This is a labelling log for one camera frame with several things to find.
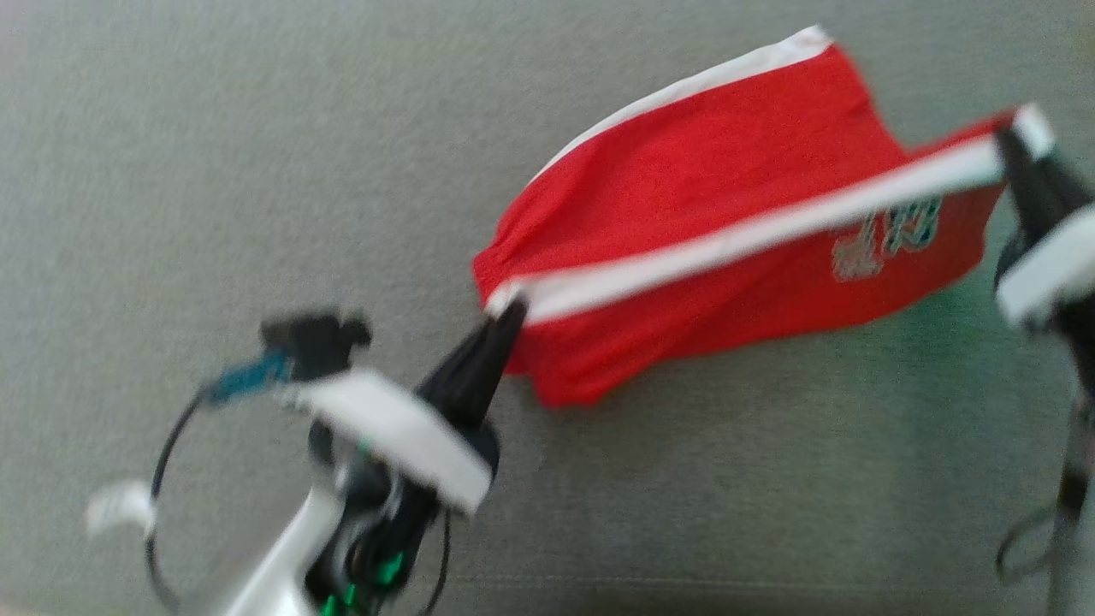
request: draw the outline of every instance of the red fabric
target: red fabric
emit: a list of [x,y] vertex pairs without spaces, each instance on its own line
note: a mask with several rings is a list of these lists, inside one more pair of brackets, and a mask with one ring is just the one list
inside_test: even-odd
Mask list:
[[[695,94],[601,132],[512,202],[474,260],[483,298],[506,279],[635,255],[841,188],[996,119],[906,153],[838,47]],[[840,280],[838,242],[819,233],[579,315],[528,327],[510,369],[550,406],[591,404],[666,358],[830,330],[891,314],[963,276],[982,256],[1002,186],[947,196],[926,247],[876,253],[876,275]],[[873,244],[883,241],[876,217]]]

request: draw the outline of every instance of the embroidered logo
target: embroidered logo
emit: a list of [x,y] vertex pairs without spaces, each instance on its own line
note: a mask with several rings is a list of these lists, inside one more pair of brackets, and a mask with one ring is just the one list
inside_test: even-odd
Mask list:
[[[943,197],[902,205],[863,221],[854,235],[838,237],[832,246],[832,272],[840,281],[877,276],[887,258],[902,249],[920,252],[931,245],[940,229]],[[881,218],[881,246],[876,228]]]

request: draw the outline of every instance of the gray carpet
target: gray carpet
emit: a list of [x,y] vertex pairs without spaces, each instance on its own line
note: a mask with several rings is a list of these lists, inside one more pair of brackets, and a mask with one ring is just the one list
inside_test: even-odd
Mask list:
[[[145,477],[263,315],[361,305],[413,383],[476,322],[468,264],[573,136],[821,23],[914,144],[1040,101],[1095,172],[1091,0],[2,0],[0,597],[157,614],[88,495]],[[993,219],[994,249],[1011,225]],[[440,614],[1028,614],[996,542],[1054,490],[1070,377],[991,263],[871,327],[666,364],[593,411],[503,385],[505,460]],[[203,418],[166,487],[180,586],[307,481],[306,426]],[[436,535],[422,574],[436,570]],[[420,601],[420,580],[400,609]]]

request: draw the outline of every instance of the blue connector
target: blue connector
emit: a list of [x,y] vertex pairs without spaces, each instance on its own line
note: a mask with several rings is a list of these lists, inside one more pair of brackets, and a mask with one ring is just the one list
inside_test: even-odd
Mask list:
[[268,353],[251,364],[224,371],[209,391],[208,405],[219,407],[237,398],[260,394],[276,383],[287,383],[291,374],[288,357]]

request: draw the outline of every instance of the white velcro tab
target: white velcro tab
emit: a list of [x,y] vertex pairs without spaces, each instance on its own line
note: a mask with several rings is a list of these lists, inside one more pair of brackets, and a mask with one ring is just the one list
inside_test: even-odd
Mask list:
[[123,524],[137,524],[145,530],[145,537],[155,528],[155,505],[148,484],[130,479],[107,486],[91,496],[85,514],[88,535]]
[[298,402],[338,433],[465,514],[491,488],[491,468],[424,400],[365,369],[304,385]]
[[1095,205],[1073,212],[1001,276],[996,304],[1014,328],[1042,326],[1057,306],[1095,291]]

